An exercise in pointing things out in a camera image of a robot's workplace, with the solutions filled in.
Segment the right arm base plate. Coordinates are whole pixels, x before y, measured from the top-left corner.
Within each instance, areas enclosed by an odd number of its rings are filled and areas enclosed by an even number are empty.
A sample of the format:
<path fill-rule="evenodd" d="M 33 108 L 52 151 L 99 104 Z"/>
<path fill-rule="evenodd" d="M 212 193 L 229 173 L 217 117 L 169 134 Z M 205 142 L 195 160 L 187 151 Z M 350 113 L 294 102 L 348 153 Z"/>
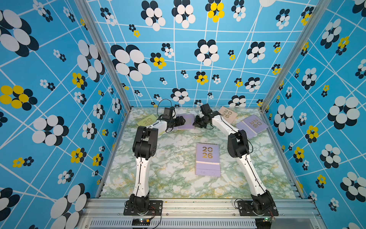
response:
<path fill-rule="evenodd" d="M 279 216 L 278 208 L 275 204 L 268 206 L 260 206 L 254 201 L 237 199 L 234 202 L 235 208 L 239 211 L 240 216 L 251 217 L 277 217 Z"/>

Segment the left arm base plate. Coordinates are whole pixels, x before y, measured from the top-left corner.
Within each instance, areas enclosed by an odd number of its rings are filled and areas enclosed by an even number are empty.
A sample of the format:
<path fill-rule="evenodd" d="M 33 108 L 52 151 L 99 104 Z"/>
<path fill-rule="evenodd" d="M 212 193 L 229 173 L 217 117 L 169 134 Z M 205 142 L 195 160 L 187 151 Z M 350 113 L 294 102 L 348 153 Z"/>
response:
<path fill-rule="evenodd" d="M 142 203 L 131 203 L 129 200 L 125 202 L 124 212 L 125 216 L 161 216 L 163 209 L 162 200 L 150 200 L 149 202 L 142 201 Z"/>

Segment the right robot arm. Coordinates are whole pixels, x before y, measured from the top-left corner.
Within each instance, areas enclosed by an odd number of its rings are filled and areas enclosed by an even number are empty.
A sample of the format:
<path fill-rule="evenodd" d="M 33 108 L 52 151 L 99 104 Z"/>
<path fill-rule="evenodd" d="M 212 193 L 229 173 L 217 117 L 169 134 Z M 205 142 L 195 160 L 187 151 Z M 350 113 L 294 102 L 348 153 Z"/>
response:
<path fill-rule="evenodd" d="M 193 125 L 198 128 L 206 128 L 207 125 L 218 128 L 227 136 L 227 151 L 240 166 L 250 188 L 252 197 L 252 210 L 262 216 L 278 216 L 278 209 L 272 198 L 271 193 L 261 181 L 251 160 L 253 145 L 249 143 L 247 134 L 244 130 L 239 130 L 228 123 L 223 115 L 210 108 L 209 104 L 200 106 L 202 115 L 197 115 Z"/>

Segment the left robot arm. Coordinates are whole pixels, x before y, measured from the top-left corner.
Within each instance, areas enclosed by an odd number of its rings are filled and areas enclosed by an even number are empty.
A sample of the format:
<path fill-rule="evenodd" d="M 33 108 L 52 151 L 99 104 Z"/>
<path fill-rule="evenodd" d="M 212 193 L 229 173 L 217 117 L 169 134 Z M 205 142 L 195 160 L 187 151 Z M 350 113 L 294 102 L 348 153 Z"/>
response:
<path fill-rule="evenodd" d="M 136 158 L 136 179 L 129 197 L 129 205 L 138 214 L 145 214 L 149 210 L 150 163 L 157 152 L 158 136 L 184 124 L 185 119 L 176 116 L 174 107 L 166 107 L 154 123 L 149 126 L 146 123 L 138 126 L 132 146 Z"/>

